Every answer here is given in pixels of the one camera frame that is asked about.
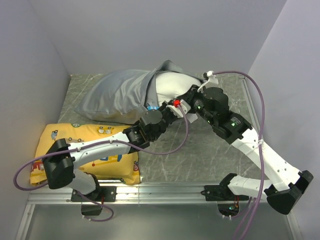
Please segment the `white pillow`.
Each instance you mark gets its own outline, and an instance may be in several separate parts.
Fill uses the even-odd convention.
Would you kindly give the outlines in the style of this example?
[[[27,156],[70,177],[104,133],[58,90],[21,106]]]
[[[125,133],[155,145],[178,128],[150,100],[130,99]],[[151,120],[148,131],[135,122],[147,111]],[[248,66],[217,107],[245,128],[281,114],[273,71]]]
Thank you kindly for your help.
[[[152,90],[148,92],[149,104],[160,107],[163,102],[168,103],[186,94],[192,85],[199,87],[201,84],[200,79],[187,74],[172,71],[157,73],[151,81]]]

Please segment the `grey pillowcase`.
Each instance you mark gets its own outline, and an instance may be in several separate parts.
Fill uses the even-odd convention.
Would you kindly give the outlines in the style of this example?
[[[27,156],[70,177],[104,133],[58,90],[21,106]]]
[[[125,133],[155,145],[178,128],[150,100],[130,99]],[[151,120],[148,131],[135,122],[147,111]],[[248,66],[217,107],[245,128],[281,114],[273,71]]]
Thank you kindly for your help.
[[[176,72],[203,79],[183,70],[171,60],[164,61],[153,70],[116,70],[99,80],[75,108],[82,117],[96,122],[133,124],[140,119],[150,105],[148,93],[156,74]]]

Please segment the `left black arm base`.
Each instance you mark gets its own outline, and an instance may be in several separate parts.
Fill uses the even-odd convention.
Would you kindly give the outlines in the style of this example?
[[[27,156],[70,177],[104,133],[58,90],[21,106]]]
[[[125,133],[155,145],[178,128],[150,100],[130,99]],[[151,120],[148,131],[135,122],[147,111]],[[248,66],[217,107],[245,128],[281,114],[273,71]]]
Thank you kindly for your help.
[[[84,219],[91,222],[106,222],[113,218],[114,211],[107,205],[116,200],[116,186],[100,186],[98,179],[91,174],[95,182],[95,190],[87,195],[80,193],[73,189],[70,201],[72,203],[81,203],[81,214]],[[110,216],[105,219],[97,219],[102,213],[103,209],[109,210]]]

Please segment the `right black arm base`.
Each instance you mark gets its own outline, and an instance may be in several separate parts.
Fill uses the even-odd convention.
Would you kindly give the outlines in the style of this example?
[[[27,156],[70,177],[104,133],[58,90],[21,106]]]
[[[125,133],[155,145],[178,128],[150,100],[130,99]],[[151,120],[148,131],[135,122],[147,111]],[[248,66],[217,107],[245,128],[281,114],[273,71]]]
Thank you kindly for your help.
[[[236,173],[229,173],[219,184],[205,185],[200,192],[206,202],[217,202],[218,213],[230,220],[243,214],[252,201],[251,197],[234,194],[228,188],[228,184],[237,176]]]

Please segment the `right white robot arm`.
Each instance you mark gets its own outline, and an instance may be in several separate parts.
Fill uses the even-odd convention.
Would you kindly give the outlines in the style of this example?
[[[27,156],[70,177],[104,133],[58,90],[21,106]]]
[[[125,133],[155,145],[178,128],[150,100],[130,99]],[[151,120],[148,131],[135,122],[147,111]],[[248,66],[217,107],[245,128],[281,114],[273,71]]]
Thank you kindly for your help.
[[[173,101],[175,107],[196,113],[211,127],[213,132],[247,156],[267,179],[261,181],[229,173],[212,193],[217,201],[231,200],[236,196],[247,200],[261,199],[278,213],[288,215],[305,193],[314,176],[290,165],[267,143],[259,139],[259,134],[240,114],[229,108],[229,98],[219,87],[198,91],[192,86],[187,93]]]

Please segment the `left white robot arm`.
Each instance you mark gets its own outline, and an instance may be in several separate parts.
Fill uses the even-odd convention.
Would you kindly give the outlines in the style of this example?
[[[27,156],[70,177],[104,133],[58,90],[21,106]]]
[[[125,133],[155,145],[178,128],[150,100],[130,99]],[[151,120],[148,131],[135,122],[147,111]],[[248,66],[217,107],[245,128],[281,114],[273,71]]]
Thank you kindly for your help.
[[[81,166],[109,156],[147,152],[151,142],[165,133],[175,120],[185,119],[190,110],[186,101],[175,99],[170,104],[163,103],[158,110],[147,111],[133,126],[112,136],[87,142],[56,140],[42,159],[49,188],[68,187],[89,201],[96,201],[101,195],[97,178],[81,171]]]

